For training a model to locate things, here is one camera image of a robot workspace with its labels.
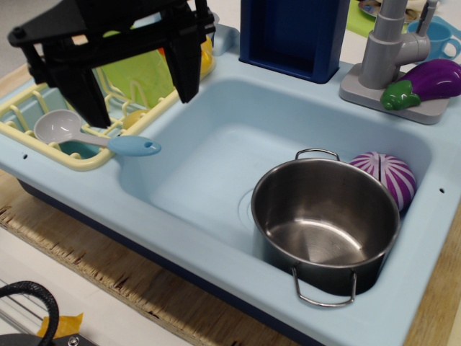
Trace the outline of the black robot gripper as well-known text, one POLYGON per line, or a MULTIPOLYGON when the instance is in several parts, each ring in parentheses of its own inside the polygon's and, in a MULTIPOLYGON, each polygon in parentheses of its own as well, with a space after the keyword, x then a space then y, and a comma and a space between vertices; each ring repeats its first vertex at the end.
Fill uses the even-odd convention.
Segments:
POLYGON ((22 50, 34 77, 58 88, 90 126, 107 128, 95 68, 161 48, 188 103, 199 91, 200 46, 214 31, 206 1, 60 1, 14 27, 8 41, 22 50))

